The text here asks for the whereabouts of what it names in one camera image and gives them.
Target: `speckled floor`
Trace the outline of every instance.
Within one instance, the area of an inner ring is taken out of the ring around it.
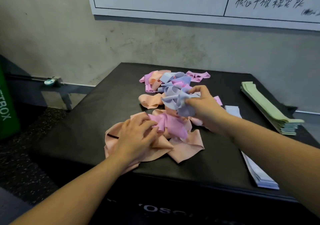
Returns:
[[[35,205],[58,186],[34,163],[28,151],[67,115],[66,110],[16,104],[22,132],[0,141],[0,187]]]

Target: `gray wall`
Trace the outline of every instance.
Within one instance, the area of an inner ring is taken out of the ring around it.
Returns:
[[[30,75],[84,84],[120,62],[251,73],[280,102],[320,112],[318,32],[102,18],[89,0],[0,0],[0,54]]]

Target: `white board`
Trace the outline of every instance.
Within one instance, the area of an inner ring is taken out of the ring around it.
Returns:
[[[320,31],[320,0],[90,0],[92,13]]]

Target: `hand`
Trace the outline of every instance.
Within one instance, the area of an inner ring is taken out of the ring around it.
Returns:
[[[124,157],[129,163],[141,156],[158,139],[158,124],[151,121],[146,113],[126,120],[121,128],[120,137],[114,153]]]
[[[224,134],[218,123],[228,113],[212,97],[205,85],[194,86],[189,90],[189,93],[193,94],[199,91],[201,92],[201,97],[187,99],[186,104],[195,109],[195,117],[202,120],[206,128],[212,132]]]

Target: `left hand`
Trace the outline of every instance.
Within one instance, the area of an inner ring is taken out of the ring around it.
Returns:
[[[121,128],[118,144],[114,154],[127,159],[129,163],[141,156],[147,148],[158,138],[158,124],[151,121],[146,113],[126,120]]]

